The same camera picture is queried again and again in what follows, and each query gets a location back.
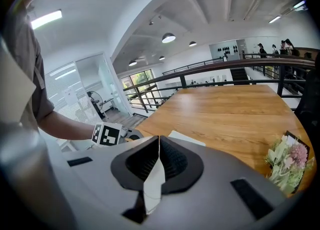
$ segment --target black chair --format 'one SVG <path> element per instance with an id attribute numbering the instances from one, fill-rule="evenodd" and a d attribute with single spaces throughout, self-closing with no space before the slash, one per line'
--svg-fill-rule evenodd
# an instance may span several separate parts
<path id="1" fill-rule="evenodd" d="M 301 101 L 294 111 L 312 143 L 314 153 L 319 153 L 320 131 L 320 71 L 312 69 L 306 76 Z"/>

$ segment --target staircase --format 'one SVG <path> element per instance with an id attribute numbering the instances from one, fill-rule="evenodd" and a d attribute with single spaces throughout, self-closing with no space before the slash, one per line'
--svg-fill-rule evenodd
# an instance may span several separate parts
<path id="1" fill-rule="evenodd" d="M 245 68 L 231 68 L 230 71 L 234 81 L 249 80 Z"/>

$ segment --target railing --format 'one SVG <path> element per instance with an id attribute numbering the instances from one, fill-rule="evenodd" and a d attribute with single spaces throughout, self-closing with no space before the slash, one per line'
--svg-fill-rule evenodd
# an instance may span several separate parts
<path id="1" fill-rule="evenodd" d="M 215 59 L 212 59 L 212 60 L 200 61 L 200 62 L 197 62 L 197 63 L 193 63 L 193 64 L 190 64 L 190 65 L 186 65 L 186 66 L 183 66 L 183 67 L 180 67 L 180 68 L 175 68 L 173 70 L 169 70 L 169 71 L 163 72 L 162 74 L 164 76 L 164 75 L 176 73 L 176 72 L 179 72 L 179 71 L 184 71 L 184 70 L 187 70 L 187 69 L 190 69 L 190 68 L 195 68 L 195 67 L 199 67 L 199 66 L 213 64 L 213 63 L 221 62 L 221 61 L 224 61 L 224 59 L 222 57 L 215 58 Z"/>
<path id="2" fill-rule="evenodd" d="M 288 77 L 288 69 L 302 69 L 306 72 L 305 69 L 313 69 L 315 67 L 315 62 L 312 60 L 305 60 L 296 56 L 289 56 L 289 55 L 279 55 L 279 54 L 267 54 L 267 56 L 276 56 L 272 58 L 250 58 L 250 59 L 243 59 L 243 60 L 233 60 L 233 61 L 222 61 L 217 62 L 215 64 L 210 65 L 202 65 L 199 67 L 194 67 L 187 69 L 185 71 L 180 72 L 174 72 L 171 74 L 167 74 L 164 76 L 160 76 L 157 78 L 154 78 L 152 80 L 146 81 L 144 83 L 134 85 L 131 87 L 128 87 L 124 89 L 124 91 L 128 91 L 131 89 L 135 89 L 136 93 L 128 94 L 130 96 L 136 95 L 137 98 L 139 98 L 140 102 L 139 105 L 142 105 L 142 107 L 145 109 L 145 111 L 148 113 L 148 110 L 155 111 L 155 109 L 147 109 L 146 105 L 153 105 L 156 107 L 161 106 L 161 104 L 144 104 L 143 98 L 141 97 L 143 93 L 146 91 L 139 91 L 138 87 L 152 84 L 156 82 L 165 81 L 172 78 L 180 78 L 181 86 L 176 87 L 168 87 L 168 88 L 162 88 L 162 89 L 156 89 L 152 91 L 164 91 L 164 90 L 177 90 L 177 89 L 185 89 L 185 88 L 191 88 L 191 87 L 201 87 L 201 86 L 215 86 L 215 85 L 227 85 L 227 84 L 257 84 L 257 83 L 277 83 L 278 89 L 277 94 L 281 98 L 300 98 L 301 95 L 293 94 L 293 95 L 283 95 L 283 88 L 287 84 L 294 84 L 298 85 L 303 88 L 305 84 L 305 79 L 297 78 L 297 79 L 290 79 Z M 271 76 L 271 79 L 262 79 L 262 80 L 239 80 L 239 81 L 224 81 L 224 82 L 215 82 L 215 83 L 205 83 L 205 84 L 194 84 L 194 85 L 187 85 L 186 83 L 186 76 L 201 72 L 207 72 L 212 70 L 220 70 L 220 69 L 229 69 L 229 68 L 240 68 L 240 67 L 252 67 L 255 70 L 257 70 L 256 67 L 259 68 L 259 71 L 264 73 L 264 75 L 269 74 L 268 70 L 266 70 L 266 66 L 273 66 L 275 67 L 275 71 L 272 71 L 273 73 L 277 74 L 276 78 L 274 76 Z M 158 97 L 158 99 L 167 100 L 169 97 Z"/>

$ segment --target wooden table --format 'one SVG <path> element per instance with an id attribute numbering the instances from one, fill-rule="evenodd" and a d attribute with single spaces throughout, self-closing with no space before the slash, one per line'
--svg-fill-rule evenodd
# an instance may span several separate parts
<path id="1" fill-rule="evenodd" d="M 300 121 L 267 85 L 182 89 L 136 127 L 146 136 L 168 136 L 172 130 L 232 154 L 261 174 L 268 148 L 288 130 L 314 150 Z M 308 187 L 316 164 L 306 171 L 298 190 Z"/>

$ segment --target gray shirt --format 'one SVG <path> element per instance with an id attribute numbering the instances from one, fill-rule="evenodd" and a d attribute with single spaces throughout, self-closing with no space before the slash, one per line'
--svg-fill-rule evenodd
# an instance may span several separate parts
<path id="1" fill-rule="evenodd" d="M 13 59 L 36 86 L 22 114 L 21 122 L 27 128 L 38 130 L 37 122 L 50 114 L 54 106 L 47 98 L 40 45 L 31 27 L 27 10 L 22 4 L 14 9 L 14 14 L 5 22 L 3 35 Z"/>

